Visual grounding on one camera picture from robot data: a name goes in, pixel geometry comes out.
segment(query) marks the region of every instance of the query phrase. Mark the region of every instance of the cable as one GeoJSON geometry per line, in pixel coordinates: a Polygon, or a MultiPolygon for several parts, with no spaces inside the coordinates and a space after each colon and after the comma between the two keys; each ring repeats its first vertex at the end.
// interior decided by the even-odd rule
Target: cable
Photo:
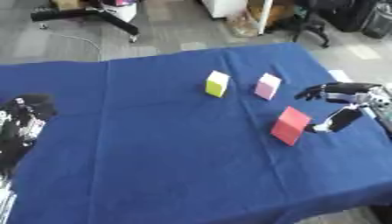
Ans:
{"type": "Polygon", "coordinates": [[[70,38],[70,39],[79,39],[79,40],[83,40],[85,42],[88,42],[90,45],[92,45],[98,52],[98,61],[102,61],[102,49],[96,44],[94,43],[92,40],[87,39],[87,38],[80,38],[80,37],[75,37],[75,36],[68,36],[68,35],[64,35],[64,34],[59,34],[57,32],[53,32],[53,31],[46,31],[54,36],[60,36],[63,38],[70,38]]]}

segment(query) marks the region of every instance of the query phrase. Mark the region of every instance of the metal stand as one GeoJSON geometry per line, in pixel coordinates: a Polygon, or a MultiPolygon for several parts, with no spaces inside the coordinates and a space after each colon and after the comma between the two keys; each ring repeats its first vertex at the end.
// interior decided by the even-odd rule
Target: metal stand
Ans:
{"type": "MultiPolygon", "coordinates": [[[[119,29],[127,32],[130,43],[135,43],[137,41],[137,36],[139,35],[139,29],[133,24],[123,21],[119,17],[116,17],[109,12],[107,12],[101,4],[96,1],[92,1],[92,5],[97,5],[100,7],[89,7],[85,9],[77,10],[57,10],[49,7],[38,7],[32,14],[32,22],[44,22],[48,20],[63,19],[63,18],[80,18],[87,16],[97,16],[102,20],[118,27],[119,29]]],[[[40,23],[39,29],[46,30],[48,26],[45,23],[40,23]]]]}

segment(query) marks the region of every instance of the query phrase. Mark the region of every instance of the robot finger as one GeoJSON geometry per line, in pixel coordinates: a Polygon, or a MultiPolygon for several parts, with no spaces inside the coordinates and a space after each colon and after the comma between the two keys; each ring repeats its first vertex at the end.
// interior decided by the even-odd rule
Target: robot finger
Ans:
{"type": "Polygon", "coordinates": [[[308,87],[304,91],[300,92],[299,94],[296,94],[294,98],[296,100],[301,99],[301,98],[306,98],[307,101],[311,100],[314,96],[317,96],[317,98],[321,98],[320,96],[321,92],[321,85],[317,85],[314,87],[308,87]]]}

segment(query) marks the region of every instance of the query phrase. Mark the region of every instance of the gray carpet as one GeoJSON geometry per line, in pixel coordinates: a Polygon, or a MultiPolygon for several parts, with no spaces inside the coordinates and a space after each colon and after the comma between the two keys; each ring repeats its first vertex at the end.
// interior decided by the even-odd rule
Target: gray carpet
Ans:
{"type": "MultiPolygon", "coordinates": [[[[193,0],[145,0],[133,22],[141,30],[135,44],[128,35],[93,18],[52,21],[41,31],[29,20],[31,9],[46,0],[0,0],[0,64],[75,60],[97,61],[100,54],[90,43],[54,33],[89,39],[111,60],[225,46],[252,46],[288,41],[286,32],[257,38],[235,38],[222,20],[213,21],[193,0]]],[[[355,81],[391,82],[392,40],[374,40],[360,33],[341,33],[328,26],[332,40],[321,49],[319,39],[301,36],[303,45],[328,69],[344,70],[355,81]]],[[[371,224],[375,218],[358,208],[304,220],[302,224],[371,224]]]]}

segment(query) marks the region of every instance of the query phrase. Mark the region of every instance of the chair leg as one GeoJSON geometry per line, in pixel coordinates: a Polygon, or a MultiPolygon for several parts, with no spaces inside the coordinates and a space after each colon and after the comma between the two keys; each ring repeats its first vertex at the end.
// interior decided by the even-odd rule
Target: chair leg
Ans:
{"type": "Polygon", "coordinates": [[[323,48],[329,47],[329,38],[328,36],[326,36],[326,34],[323,32],[322,29],[319,29],[318,27],[314,27],[314,26],[308,26],[306,27],[306,30],[309,32],[313,32],[314,34],[318,35],[324,40],[324,43],[321,45],[321,47],[323,48]]]}
{"type": "Polygon", "coordinates": [[[302,31],[305,30],[307,24],[309,23],[309,21],[311,20],[311,15],[312,15],[313,11],[312,10],[308,10],[306,12],[306,15],[304,16],[304,18],[302,18],[301,23],[299,24],[297,30],[294,33],[294,36],[292,38],[292,42],[297,42],[299,35],[301,35],[302,31]]]}

